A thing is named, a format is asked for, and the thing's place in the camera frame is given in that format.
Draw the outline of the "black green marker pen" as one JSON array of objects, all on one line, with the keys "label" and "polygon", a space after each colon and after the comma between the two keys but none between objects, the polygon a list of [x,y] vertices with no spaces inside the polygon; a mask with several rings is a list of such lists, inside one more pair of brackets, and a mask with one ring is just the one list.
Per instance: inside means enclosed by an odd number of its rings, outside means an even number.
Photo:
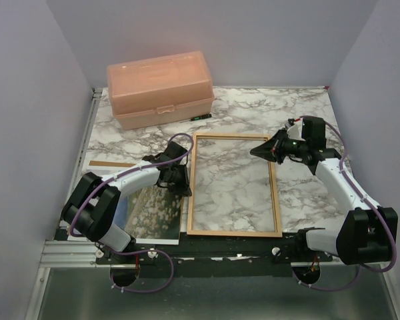
[{"label": "black green marker pen", "polygon": [[192,117],[192,118],[190,118],[190,121],[198,121],[198,120],[210,119],[210,118],[212,118],[212,114],[208,113],[208,114],[205,114],[205,115]]}]

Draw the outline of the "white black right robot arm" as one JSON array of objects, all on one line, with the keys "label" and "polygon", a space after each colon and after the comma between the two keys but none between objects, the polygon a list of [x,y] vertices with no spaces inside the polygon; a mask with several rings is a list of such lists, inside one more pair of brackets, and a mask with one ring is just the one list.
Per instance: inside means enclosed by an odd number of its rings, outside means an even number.
[{"label": "white black right robot arm", "polygon": [[324,134],[304,134],[296,140],[290,138],[287,130],[280,129],[250,154],[278,164],[287,157],[298,158],[326,186],[345,215],[336,230],[322,227],[300,230],[302,240],[293,245],[296,258],[308,261],[323,251],[340,258],[346,265],[369,269],[371,263],[386,262],[389,268],[394,266],[396,212],[367,197],[347,172],[340,154],[326,146]]}]

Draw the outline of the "pink plastic storage box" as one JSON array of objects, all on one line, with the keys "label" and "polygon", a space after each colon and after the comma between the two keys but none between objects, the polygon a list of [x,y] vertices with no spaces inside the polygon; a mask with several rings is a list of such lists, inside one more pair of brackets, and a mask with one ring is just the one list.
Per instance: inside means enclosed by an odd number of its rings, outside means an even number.
[{"label": "pink plastic storage box", "polygon": [[213,81],[200,51],[107,67],[112,113],[124,130],[209,114]]}]

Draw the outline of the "flower field photo print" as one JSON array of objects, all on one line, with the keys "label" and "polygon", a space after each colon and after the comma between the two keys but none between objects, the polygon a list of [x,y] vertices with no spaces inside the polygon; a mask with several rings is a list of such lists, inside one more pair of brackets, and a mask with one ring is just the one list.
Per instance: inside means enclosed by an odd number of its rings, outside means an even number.
[{"label": "flower field photo print", "polygon": [[[121,200],[115,222],[133,237],[130,244],[146,239],[175,245],[179,242],[182,206],[182,196],[152,186]],[[81,237],[77,231],[70,234]]]}]

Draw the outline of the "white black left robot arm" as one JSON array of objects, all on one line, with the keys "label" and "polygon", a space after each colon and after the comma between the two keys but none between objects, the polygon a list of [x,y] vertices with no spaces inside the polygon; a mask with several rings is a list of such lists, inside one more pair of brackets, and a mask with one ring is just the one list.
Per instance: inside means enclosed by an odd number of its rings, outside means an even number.
[{"label": "white black left robot arm", "polygon": [[191,196],[186,164],[160,165],[141,161],[114,174],[82,176],[61,212],[69,231],[111,248],[120,263],[134,257],[133,237],[115,222],[118,204],[124,198],[148,187],[164,187],[182,197]]}]

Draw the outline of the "black robot mounting base rail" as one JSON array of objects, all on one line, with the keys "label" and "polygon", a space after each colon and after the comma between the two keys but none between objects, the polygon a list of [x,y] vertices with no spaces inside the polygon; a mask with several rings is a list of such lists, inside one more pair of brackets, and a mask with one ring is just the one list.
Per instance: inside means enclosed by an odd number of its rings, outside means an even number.
[{"label": "black robot mounting base rail", "polygon": [[300,273],[312,280],[319,269],[341,265],[340,259],[322,251],[299,249],[300,236],[284,233],[274,237],[198,236],[182,233],[178,245],[156,245],[159,255],[147,256],[147,246],[141,242],[130,245],[135,256],[123,256],[101,249],[89,262],[80,257],[70,267],[110,268],[124,278],[137,274],[142,278],[174,277],[290,277]]}]

